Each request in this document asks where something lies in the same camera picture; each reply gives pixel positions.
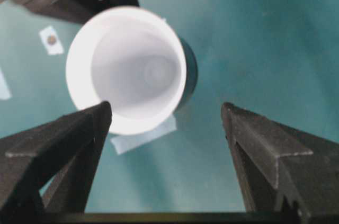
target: white plastic cup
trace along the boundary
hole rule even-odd
[[[124,6],[94,16],[80,29],[68,53],[66,81],[79,110],[107,100],[109,131],[132,135],[154,129],[173,113],[187,88],[187,70],[172,28],[147,10]]]

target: green tabletop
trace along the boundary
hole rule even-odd
[[[177,130],[122,155],[108,135],[87,212],[243,211],[223,102],[339,142],[339,0],[139,0],[192,47],[199,79]],[[52,25],[66,50],[49,56]],[[0,5],[0,137],[76,110],[67,50],[81,26]]]

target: cup rim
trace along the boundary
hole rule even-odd
[[[131,119],[123,117],[114,112],[114,103],[111,103],[112,124],[110,125],[109,132],[120,135],[134,135],[157,127],[176,109],[185,89],[186,59],[178,36],[167,22],[158,15],[144,8],[134,6],[119,6],[105,10],[82,26],[69,48],[66,61],[66,83],[70,97],[77,109],[82,110],[104,101],[99,98],[95,90],[92,80],[91,63],[96,45],[110,29],[110,26],[104,24],[104,22],[115,16],[126,16],[141,20],[161,30],[171,41],[179,60],[181,71],[179,85],[173,98],[158,114],[151,118]]]

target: teal surface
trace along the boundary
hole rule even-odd
[[[176,132],[120,156],[106,141],[86,211],[243,211],[224,101],[339,142],[339,0],[139,1],[190,44],[198,84]],[[81,27],[0,5],[0,68],[13,95],[0,101],[0,137],[75,111],[67,55],[48,56],[38,35],[48,25],[66,50]]]

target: white tape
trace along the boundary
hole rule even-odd
[[[59,40],[58,34],[52,26],[41,30],[39,35],[49,55],[61,55],[64,53],[64,48]]]
[[[174,115],[171,115],[156,127],[154,130],[131,136],[116,136],[111,139],[111,143],[114,144],[117,154],[124,154],[127,151],[135,149],[139,146],[142,146],[146,143],[149,143],[157,138],[160,138],[166,134],[169,134],[172,131],[176,130],[176,120]]]
[[[11,97],[12,94],[10,92],[10,88],[8,87],[5,76],[0,69],[0,100],[5,101],[10,99]]]

